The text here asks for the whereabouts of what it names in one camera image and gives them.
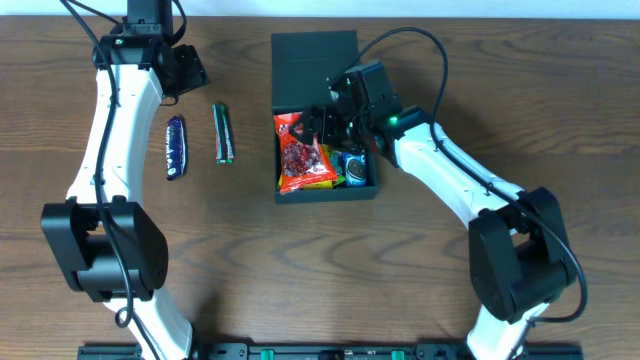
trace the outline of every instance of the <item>white wall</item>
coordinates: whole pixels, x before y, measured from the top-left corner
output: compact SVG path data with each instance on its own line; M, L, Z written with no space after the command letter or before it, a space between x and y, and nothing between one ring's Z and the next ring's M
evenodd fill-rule
M187 15L215 16L640 19L640 0L182 0L181 3ZM126 12L126 0L85 0L85 4L110 15ZM57 0L0 0L0 15L66 14Z

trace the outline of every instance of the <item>blue candy bar wrapper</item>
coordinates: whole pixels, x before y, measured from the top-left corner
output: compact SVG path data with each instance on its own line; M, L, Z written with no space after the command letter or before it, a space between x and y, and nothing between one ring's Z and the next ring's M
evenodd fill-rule
M174 116L167 123L167 180L175 180L187 170L187 140L184 119Z

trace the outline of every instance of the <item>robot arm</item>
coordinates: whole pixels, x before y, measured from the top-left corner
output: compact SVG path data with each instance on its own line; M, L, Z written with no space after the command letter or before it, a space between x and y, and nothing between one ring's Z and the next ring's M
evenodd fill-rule
M496 188L509 194L512 199L518 198L522 188L508 183L493 173L456 146L449 139L439 124L434 124L437 141L444 145L459 160L466 163L476 174L491 181ZM497 210L507 205L485 187L460 170L441 151L431 137L429 124L422 123L407 130L403 137L394 141L394 151L398 166L414 175L433 191L457 216L465 227L484 209Z
M443 141L459 160L464 161L476 174L491 181L495 187L518 199L522 188L508 183L489 172L482 165L456 146L449 139L439 124L434 124L437 141ZM487 210L498 210L507 206L507 202L490 193L481 184L460 170L442 151L436 150L431 137L429 125L422 123L405 132L399 140L395 140L394 151L398 166L416 176L431 189L468 228L469 222L478 214ZM475 327L467 337L467 346L479 359L508 359L511 351L520 353L520 337L527 330L527 321L532 316L540 315L549 304L542 302L525 312L522 318L513 324L497 319L483 305Z
M119 89L119 107L113 121L111 137L106 150L103 171L104 201L114 196L124 197L129 203L143 208L142 177L151 122L162 101L163 91L153 69L139 69L137 64L112 65ZM77 204L95 204L93 175L98 147L104 132L111 96L111 86L105 70L98 71L98 100L80 171L67 199ZM112 297L104 304L117 312L126 306L126 299ZM136 315L161 359L189 357L192 328L182 317L165 287L153 291L150 300L134 299ZM144 341L134 322L129 330L142 347L142 358L153 359L151 349Z
M104 153L102 201L131 278L140 326L132 321L129 329L142 347L142 358L154 358L151 345L162 360L184 359L190 356L193 331L163 287L168 248L144 212L142 179L151 122L162 99L203 86L208 77L192 46L172 47L184 33L186 21L173 34L171 0L129 0L127 14L129 22L118 24L100 40L108 61L94 50L98 98L85 156L67 201L46 204L41 223L69 286L114 312L126 308L122 271L113 249L104 235L91 233L100 222L94 174L111 106L106 71L110 66L118 104Z
M321 129L322 138L355 148L373 144L451 208L469 229L471 283L482 303L467 346L481 360L521 353L530 319L576 278L562 245L521 212L526 208L543 220L568 247L555 197L544 188L525 192L497 177L456 146L429 114L417 106L403 108L379 61L348 69L336 85L331 90L337 118L348 115L342 124ZM515 233L529 234L529 241L514 246Z

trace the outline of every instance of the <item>black mounting rail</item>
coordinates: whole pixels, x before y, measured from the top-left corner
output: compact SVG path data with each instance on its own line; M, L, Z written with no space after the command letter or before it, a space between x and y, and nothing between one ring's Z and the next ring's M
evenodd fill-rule
M134 346L83 346L78 360L140 359ZM218 343L196 351L190 360L473 360L464 343L423 342L415 346L351 345L247 345ZM522 360L583 360L582 349L574 345L525 345Z

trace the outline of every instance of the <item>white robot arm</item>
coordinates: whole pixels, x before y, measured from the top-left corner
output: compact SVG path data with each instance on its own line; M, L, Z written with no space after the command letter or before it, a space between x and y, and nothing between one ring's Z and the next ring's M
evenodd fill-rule
M467 164L476 174L492 182L513 200L518 199L518 193L523 191L521 187L506 182L488 171L456 146L439 124L436 123L434 126L438 137L436 141L442 141L456 158ZM498 210L508 205L506 201L488 192L484 186L460 170L442 151L437 150L429 124L422 123L407 130L402 138L395 141L394 147L399 167L427 185L467 228L469 222L477 218L481 211ZM548 306L546 302L540 303L525 312L522 318L513 324L495 318L482 306L476 325L467 337L467 346L478 360L508 359L526 330L527 321L540 315Z
M136 64L112 65L112 69L119 89L119 106L105 153L103 201L108 203L114 196L123 196L143 207L144 160L151 122L162 101L162 87L153 69L139 69ZM80 171L67 193L67 199L75 199L77 204L96 203L93 175L111 97L107 71L98 71L96 81L98 101L89 143ZM117 312L126 306L126 299L111 298L104 304ZM135 299L134 309L162 360L189 357L191 324L181 315L165 287L155 290L149 301ZM129 324L129 329L142 346L142 357L153 359L149 345L134 322Z

